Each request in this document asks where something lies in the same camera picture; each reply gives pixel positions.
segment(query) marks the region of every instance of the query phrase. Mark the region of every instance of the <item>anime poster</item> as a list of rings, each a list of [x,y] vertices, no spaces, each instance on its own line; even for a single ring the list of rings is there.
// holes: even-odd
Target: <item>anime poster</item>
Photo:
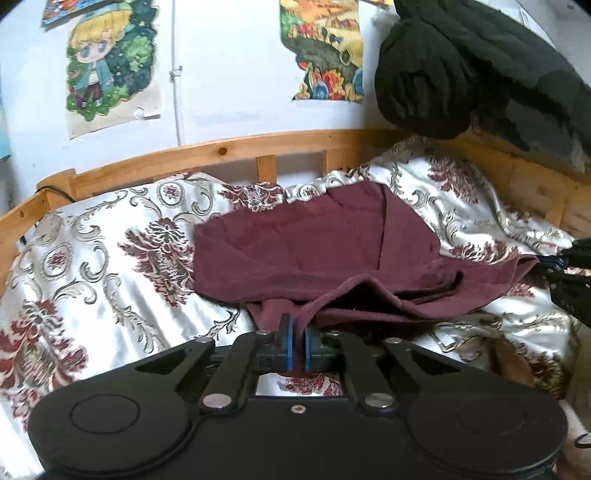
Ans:
[[[363,99],[358,0],[280,0],[281,41],[303,71],[294,100]]]
[[[70,138],[160,114],[154,3],[112,3],[72,29],[66,49]]]
[[[107,2],[108,0],[47,0],[43,10],[43,24],[49,25],[80,10],[98,7]]]
[[[6,126],[6,117],[4,115],[4,106],[2,104],[2,90],[0,89],[0,161],[10,157],[10,148],[8,146],[8,128]]]

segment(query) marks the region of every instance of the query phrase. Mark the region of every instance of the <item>cartoon illustration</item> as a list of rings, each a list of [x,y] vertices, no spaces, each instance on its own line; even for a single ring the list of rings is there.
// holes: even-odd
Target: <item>cartoon illustration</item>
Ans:
[[[82,16],[67,47],[70,112],[91,122],[150,85],[156,11],[151,0],[132,0]]]
[[[363,99],[358,0],[281,0],[281,41],[305,71],[294,100]]]
[[[9,156],[8,128],[4,116],[4,107],[2,106],[2,92],[0,91],[0,161],[6,160]]]
[[[60,18],[101,3],[106,3],[106,0],[47,0],[43,10],[43,23],[51,24]]]

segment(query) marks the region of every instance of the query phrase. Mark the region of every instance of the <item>wooden rail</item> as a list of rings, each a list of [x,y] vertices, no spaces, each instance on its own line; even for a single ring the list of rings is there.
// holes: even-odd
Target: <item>wooden rail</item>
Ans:
[[[56,186],[74,200],[196,171],[200,167],[253,158],[259,181],[277,181],[278,155],[324,152],[323,171],[360,165],[363,146],[386,149],[408,135],[393,129],[319,130],[256,135],[205,142],[122,160],[77,174],[65,170],[39,182]],[[548,169],[550,161],[518,155],[511,145],[485,135],[466,133],[443,145],[477,164],[500,197],[515,207],[544,217],[576,236],[591,236],[591,177]],[[52,209],[68,203],[62,195],[42,190],[0,217],[0,294],[18,254],[15,243]]]

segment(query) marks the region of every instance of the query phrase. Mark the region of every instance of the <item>black cable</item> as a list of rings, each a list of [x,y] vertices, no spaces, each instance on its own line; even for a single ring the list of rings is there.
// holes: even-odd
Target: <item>black cable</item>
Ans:
[[[76,201],[68,194],[68,192],[65,192],[64,190],[62,190],[59,187],[56,187],[55,185],[44,185],[43,187],[39,187],[35,193],[39,193],[42,190],[53,190],[54,192],[59,193],[61,196],[69,200],[70,203],[76,203]]]

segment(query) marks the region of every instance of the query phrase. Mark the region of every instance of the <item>white floral bedsheet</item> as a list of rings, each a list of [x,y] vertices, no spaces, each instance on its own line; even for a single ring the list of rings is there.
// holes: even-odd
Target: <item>white floral bedsheet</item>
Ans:
[[[185,174],[50,212],[15,261],[0,300],[0,479],[42,471],[27,419],[50,391],[196,336],[227,345],[255,328],[246,311],[193,292],[195,223],[362,180],[389,185],[437,232],[448,255],[496,262],[571,245],[565,232],[502,205],[473,166],[438,155],[421,139],[396,145],[369,166],[285,192]],[[489,368],[484,339],[505,338],[528,359],[538,385],[560,396],[579,329],[547,291],[517,285],[481,312],[437,323],[414,341]],[[335,395],[340,386],[331,375],[265,375],[258,393]]]

